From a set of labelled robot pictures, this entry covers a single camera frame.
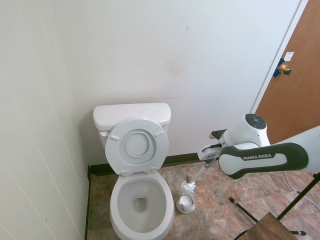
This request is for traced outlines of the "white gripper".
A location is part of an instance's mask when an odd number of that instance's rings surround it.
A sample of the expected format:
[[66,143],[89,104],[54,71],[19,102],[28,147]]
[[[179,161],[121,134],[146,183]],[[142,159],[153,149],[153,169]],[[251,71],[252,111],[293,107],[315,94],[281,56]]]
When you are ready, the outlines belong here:
[[205,161],[203,167],[205,169],[210,168],[215,162],[216,158],[220,156],[222,151],[222,144],[207,145],[204,149],[198,152],[198,158],[200,161]]

